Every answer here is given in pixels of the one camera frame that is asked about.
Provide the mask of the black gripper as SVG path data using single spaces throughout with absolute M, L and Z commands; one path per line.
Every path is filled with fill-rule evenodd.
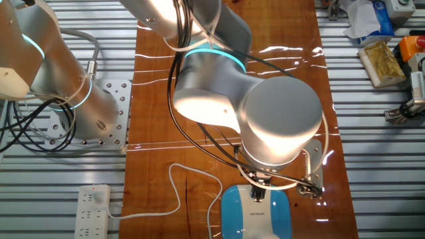
M 267 188 L 271 187 L 272 177 L 257 171 L 248 171 L 247 177 L 249 178 L 248 182 L 252 185 L 250 194 L 253 201 L 254 202 L 263 201 L 266 194 L 266 189 L 258 188 L 258 187 L 260 185 Z

